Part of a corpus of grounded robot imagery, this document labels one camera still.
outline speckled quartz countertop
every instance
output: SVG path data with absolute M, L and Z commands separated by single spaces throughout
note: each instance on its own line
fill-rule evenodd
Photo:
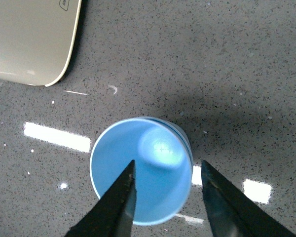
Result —
M 296 234 L 296 0 L 88 1 L 83 14 L 61 82 L 0 81 L 0 237 L 63 236 L 98 201 L 96 139 L 137 116 L 181 126 L 196 167 L 206 159 L 247 195 L 260 193 L 251 198 Z M 43 142 L 25 124 L 90 146 Z M 132 236 L 212 236 L 201 186 L 179 215 Z

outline white speck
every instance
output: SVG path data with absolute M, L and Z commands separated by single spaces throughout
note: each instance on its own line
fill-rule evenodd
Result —
M 66 183 L 62 183 L 60 185 L 60 189 L 66 189 L 67 187 L 68 187 L 68 184 L 66 184 Z
M 115 95 L 117 93 L 117 87 L 114 85 L 109 85 L 110 88 L 112 88 L 114 90 L 113 95 Z

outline beige tablet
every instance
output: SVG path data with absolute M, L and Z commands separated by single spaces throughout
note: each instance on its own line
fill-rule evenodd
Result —
M 0 79 L 50 86 L 65 73 L 81 0 L 0 0 Z

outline countertop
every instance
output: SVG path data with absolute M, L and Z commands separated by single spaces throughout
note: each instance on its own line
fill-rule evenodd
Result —
M 98 201 L 96 139 L 138 116 L 179 125 L 195 166 L 266 187 L 256 204 L 296 234 L 296 0 L 88 1 L 82 14 L 59 83 L 0 81 L 0 237 L 63 236 Z M 27 124 L 90 145 L 41 141 Z M 201 185 L 176 217 L 132 236 L 212 236 Z

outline blue paper cup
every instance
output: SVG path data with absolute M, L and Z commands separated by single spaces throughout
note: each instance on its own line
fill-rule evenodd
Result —
M 96 141 L 90 160 L 99 198 L 133 159 L 137 190 L 133 223 L 148 226 L 171 219 L 191 188 L 193 158 L 186 134 L 173 123 L 151 117 L 111 125 Z

